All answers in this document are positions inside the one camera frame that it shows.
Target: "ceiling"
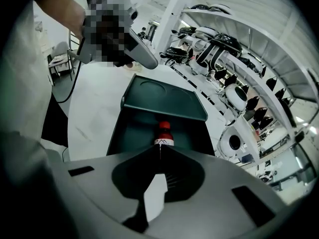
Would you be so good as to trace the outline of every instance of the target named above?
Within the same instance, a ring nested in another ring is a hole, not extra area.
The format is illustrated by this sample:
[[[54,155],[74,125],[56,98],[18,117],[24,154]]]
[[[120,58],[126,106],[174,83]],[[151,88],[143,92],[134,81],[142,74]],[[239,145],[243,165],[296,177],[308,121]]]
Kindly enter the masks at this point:
[[[170,0],[141,0],[153,14],[161,16]],[[290,0],[194,0],[194,4],[220,3],[230,7],[238,18],[273,35],[304,66],[319,74],[318,48],[307,23]]]

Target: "white wall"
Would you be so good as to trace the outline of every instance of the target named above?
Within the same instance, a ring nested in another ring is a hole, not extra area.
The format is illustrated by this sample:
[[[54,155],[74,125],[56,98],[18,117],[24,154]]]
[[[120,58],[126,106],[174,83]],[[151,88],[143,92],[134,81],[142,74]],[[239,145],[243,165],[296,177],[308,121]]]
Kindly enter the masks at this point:
[[[85,7],[85,0],[75,1],[77,1],[83,7]],[[55,21],[54,19],[46,15],[35,2],[33,3],[33,10],[34,14],[38,15],[38,17],[35,20],[42,21],[43,28],[47,30],[48,39],[53,46],[57,45],[59,42],[62,41],[68,42],[68,29],[66,27],[62,26],[59,22]]]
[[[266,150],[273,146],[275,143],[279,142],[288,134],[288,131],[284,127],[279,127],[274,129],[269,136],[266,137],[265,141],[261,141],[261,147]]]
[[[309,122],[317,109],[317,104],[300,99],[296,99],[295,103],[291,106],[293,116],[298,116],[305,122]],[[319,171],[319,115],[315,117],[313,123],[309,126],[315,127],[318,133],[315,134],[312,131],[309,131],[309,127],[305,128],[306,137],[300,144],[304,148],[315,169]]]
[[[309,194],[315,183],[316,180],[313,180],[307,185],[305,185],[303,182],[299,182],[283,191],[277,191],[276,193],[287,205],[290,205],[295,200]]]
[[[295,155],[290,149],[287,149],[277,157],[274,157],[271,162],[273,165],[281,163],[281,167],[276,169],[277,175],[274,175],[274,182],[280,181],[300,169]]]

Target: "bottle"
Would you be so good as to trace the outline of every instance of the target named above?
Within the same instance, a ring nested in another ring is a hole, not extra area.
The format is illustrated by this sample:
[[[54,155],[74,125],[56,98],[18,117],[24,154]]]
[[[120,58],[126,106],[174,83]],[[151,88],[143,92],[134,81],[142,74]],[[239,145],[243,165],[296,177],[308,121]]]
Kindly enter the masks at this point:
[[[174,139],[170,133],[170,124],[167,121],[159,123],[158,135],[155,138],[154,144],[165,144],[174,146]]]

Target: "black cable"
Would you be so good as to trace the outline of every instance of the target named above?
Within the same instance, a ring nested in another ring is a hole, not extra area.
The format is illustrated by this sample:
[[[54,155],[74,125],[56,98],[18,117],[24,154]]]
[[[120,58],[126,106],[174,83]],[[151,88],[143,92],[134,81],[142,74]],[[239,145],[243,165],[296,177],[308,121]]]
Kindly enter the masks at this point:
[[[66,148],[64,149],[64,151],[62,152],[62,161],[63,161],[63,163],[64,163],[63,153],[65,152],[65,150],[66,150],[67,148],[68,148],[68,147],[66,147]]]
[[[78,67],[78,71],[76,72],[75,79],[74,79],[74,84],[73,84],[73,86],[72,86],[72,89],[71,89],[71,91],[70,91],[70,94],[68,95],[68,97],[67,97],[65,100],[58,102],[58,104],[65,103],[66,101],[69,100],[70,96],[72,95],[73,90],[74,90],[74,86],[75,86],[75,83],[76,83],[76,80],[78,79],[78,76],[79,76],[81,63],[82,63],[82,62],[80,61],[80,62],[79,62],[79,67]]]

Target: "white spherical robot head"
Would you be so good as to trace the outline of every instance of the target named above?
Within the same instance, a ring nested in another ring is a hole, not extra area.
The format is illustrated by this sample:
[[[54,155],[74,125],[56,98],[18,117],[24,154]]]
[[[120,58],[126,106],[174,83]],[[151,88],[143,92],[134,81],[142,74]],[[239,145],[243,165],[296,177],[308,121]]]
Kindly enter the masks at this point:
[[[236,110],[242,112],[246,109],[247,95],[237,84],[226,87],[225,96],[228,103]]]
[[[243,140],[237,130],[231,126],[222,135],[218,149],[224,157],[233,157],[243,145]]]

